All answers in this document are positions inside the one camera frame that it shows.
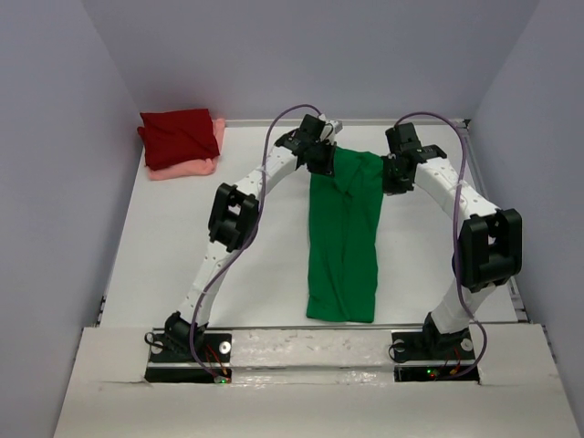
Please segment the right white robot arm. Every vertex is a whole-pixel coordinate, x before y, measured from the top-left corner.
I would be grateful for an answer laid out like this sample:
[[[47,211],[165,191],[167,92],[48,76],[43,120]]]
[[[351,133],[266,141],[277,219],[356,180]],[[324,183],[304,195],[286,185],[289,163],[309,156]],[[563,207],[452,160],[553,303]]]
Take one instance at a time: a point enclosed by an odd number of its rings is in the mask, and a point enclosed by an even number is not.
[[[384,193],[420,188],[453,221],[453,284],[426,316],[422,330],[398,344],[400,356],[423,352],[440,358],[463,341],[486,298],[521,270],[522,217],[480,195],[440,147],[421,144],[413,124],[396,124],[385,136],[390,152],[382,159]]]

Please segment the green t-shirt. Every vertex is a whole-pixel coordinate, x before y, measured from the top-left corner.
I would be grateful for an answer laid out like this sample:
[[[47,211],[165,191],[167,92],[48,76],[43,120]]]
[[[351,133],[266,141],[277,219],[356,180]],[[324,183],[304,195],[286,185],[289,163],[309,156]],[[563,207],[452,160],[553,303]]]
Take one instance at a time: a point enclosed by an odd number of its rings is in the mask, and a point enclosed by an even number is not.
[[[374,320],[382,170],[382,159],[376,154],[337,149],[334,174],[311,176],[308,318],[342,323]]]

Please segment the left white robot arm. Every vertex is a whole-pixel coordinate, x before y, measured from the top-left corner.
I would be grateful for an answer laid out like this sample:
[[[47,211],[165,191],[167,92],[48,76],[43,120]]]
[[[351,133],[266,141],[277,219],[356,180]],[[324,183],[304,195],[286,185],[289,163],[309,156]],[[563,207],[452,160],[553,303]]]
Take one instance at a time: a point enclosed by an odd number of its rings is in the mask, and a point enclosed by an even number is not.
[[[298,128],[283,134],[273,146],[265,143],[256,169],[235,184],[218,187],[203,262],[186,298],[164,323],[163,346],[178,358],[192,360],[200,354],[215,298],[231,265],[255,239],[267,195],[302,166],[331,176],[341,130],[339,120],[307,114]]]

